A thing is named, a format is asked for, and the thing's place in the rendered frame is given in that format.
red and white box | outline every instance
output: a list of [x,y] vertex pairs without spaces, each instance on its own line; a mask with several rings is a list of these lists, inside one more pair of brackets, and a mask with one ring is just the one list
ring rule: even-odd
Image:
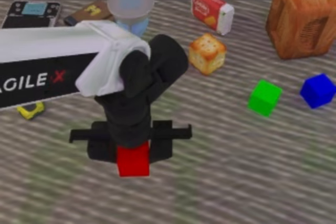
[[191,0],[191,12],[220,35],[231,31],[235,9],[224,0]]

cup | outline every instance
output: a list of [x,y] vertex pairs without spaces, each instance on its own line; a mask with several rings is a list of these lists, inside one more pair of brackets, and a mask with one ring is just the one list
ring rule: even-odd
[[107,6],[120,27],[141,37],[148,27],[154,0],[107,0]]

blue cube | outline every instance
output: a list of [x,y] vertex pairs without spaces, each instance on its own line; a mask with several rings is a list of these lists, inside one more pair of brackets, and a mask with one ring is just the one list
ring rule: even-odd
[[312,109],[331,102],[336,87],[325,73],[308,78],[300,91],[300,95]]

bread-like cube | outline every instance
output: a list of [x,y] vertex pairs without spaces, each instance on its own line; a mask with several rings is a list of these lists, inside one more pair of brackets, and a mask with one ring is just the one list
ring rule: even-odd
[[202,74],[209,75],[224,64],[226,46],[206,33],[189,46],[189,62]]

calculator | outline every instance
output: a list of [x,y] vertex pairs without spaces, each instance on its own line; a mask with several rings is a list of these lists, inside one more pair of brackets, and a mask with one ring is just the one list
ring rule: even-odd
[[37,28],[55,26],[61,11],[58,2],[14,1],[2,28]]

